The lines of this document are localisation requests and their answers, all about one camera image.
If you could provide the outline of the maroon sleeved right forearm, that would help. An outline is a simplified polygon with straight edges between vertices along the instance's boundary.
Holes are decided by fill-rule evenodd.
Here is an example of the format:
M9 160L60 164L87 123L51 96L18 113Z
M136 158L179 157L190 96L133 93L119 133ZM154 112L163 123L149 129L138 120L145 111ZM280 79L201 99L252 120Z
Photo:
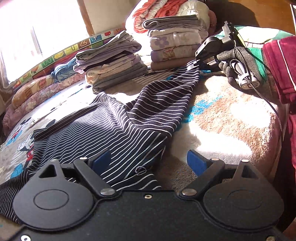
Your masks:
M281 103L295 103L295 36L264 44L263 55Z

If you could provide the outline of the right gloved hand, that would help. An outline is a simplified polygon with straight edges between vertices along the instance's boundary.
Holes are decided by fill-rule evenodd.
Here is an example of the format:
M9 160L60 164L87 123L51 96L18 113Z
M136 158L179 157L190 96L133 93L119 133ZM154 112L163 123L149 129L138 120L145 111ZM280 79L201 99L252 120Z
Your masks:
M236 47L218 54L216 59L229 84L236 89L248 92L267 80L261 49Z

